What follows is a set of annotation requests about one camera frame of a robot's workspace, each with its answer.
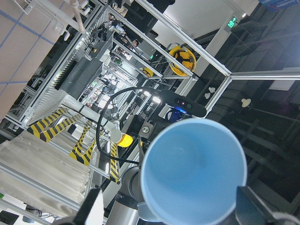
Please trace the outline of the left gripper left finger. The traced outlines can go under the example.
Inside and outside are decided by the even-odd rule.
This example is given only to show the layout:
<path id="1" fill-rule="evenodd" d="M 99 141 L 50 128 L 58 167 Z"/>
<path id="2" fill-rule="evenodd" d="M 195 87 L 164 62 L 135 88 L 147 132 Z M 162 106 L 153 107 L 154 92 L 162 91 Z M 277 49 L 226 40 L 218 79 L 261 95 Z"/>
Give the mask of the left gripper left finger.
<path id="1" fill-rule="evenodd" d="M 102 189 L 91 189 L 72 221 L 73 225 L 103 224 L 103 193 Z"/>

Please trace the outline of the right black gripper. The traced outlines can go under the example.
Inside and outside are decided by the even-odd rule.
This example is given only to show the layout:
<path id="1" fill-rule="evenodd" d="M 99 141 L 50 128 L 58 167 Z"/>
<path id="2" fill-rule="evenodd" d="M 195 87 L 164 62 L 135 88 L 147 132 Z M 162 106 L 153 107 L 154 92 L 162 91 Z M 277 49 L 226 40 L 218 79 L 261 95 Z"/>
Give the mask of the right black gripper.
<path id="1" fill-rule="evenodd" d="M 150 143 L 168 126 L 169 124 L 162 118 L 158 120 L 146 120 L 141 115 L 130 115 L 121 131 L 134 139 L 140 137 Z"/>

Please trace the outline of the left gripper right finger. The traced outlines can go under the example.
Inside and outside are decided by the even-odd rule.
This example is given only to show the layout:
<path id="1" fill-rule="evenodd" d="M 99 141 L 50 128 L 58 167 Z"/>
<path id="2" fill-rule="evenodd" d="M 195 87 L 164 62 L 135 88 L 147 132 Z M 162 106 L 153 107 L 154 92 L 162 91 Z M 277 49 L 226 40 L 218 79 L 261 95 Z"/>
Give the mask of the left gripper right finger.
<path id="1" fill-rule="evenodd" d="M 238 186 L 235 216 L 240 225 L 274 225 L 271 210 L 248 186 Z"/>

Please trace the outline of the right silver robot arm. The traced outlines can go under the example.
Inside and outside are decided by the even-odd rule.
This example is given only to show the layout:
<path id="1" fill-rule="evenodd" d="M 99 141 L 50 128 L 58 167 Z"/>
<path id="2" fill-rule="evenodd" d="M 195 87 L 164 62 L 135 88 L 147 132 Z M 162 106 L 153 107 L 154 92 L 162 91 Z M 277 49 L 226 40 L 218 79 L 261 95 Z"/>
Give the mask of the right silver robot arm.
<path id="1" fill-rule="evenodd" d="M 138 165 L 128 168 L 121 176 L 121 187 L 115 196 L 113 208 L 122 207 L 125 214 L 150 223 L 161 223 L 146 204 L 141 190 L 142 162 L 150 143 L 164 128 L 169 126 L 166 119 L 152 115 L 145 119 L 141 115 L 130 115 L 122 132 L 137 138 Z"/>

